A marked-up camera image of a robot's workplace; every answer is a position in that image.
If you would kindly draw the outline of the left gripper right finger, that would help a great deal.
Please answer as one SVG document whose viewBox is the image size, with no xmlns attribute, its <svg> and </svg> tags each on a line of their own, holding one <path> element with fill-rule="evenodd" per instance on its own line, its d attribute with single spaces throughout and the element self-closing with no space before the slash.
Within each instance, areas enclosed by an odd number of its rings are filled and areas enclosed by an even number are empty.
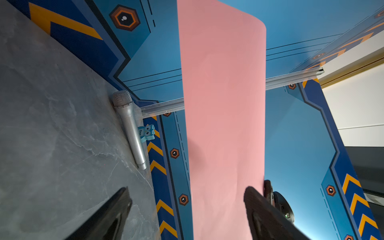
<svg viewBox="0 0 384 240">
<path fill-rule="evenodd" d="M 253 240 L 308 240 L 256 189 L 245 190 L 244 203 Z"/>
</svg>

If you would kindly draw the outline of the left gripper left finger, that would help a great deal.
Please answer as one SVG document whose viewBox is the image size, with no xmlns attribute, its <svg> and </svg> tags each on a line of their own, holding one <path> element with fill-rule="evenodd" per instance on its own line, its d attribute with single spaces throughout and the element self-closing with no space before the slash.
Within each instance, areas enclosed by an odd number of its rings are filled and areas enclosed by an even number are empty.
<svg viewBox="0 0 384 240">
<path fill-rule="evenodd" d="M 132 204 L 128 188 L 120 188 L 67 239 L 120 240 Z"/>
</svg>

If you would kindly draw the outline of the pink paper small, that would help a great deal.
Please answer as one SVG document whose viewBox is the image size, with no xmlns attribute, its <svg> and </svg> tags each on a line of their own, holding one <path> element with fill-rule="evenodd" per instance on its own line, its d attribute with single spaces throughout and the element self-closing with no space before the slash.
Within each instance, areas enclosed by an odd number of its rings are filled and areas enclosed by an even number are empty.
<svg viewBox="0 0 384 240">
<path fill-rule="evenodd" d="M 220 1 L 178 1 L 183 92 L 208 82 L 266 79 L 266 27 Z M 185 110 L 196 240 L 250 240 L 244 203 L 263 191 L 266 92 L 191 114 Z"/>
</svg>

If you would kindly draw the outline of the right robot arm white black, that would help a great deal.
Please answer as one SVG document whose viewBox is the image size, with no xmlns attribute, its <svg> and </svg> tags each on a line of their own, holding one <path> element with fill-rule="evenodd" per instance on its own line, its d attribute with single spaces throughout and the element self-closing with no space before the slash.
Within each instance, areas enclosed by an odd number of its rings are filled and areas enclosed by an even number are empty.
<svg viewBox="0 0 384 240">
<path fill-rule="evenodd" d="M 277 191 L 273 191 L 273 187 L 270 180 L 264 180 L 263 195 L 267 199 L 267 201 L 272 206 L 277 208 L 277 210 L 280 211 L 290 223 L 293 224 L 295 222 L 295 215 L 288 201 L 284 198 L 282 194 Z"/>
</svg>

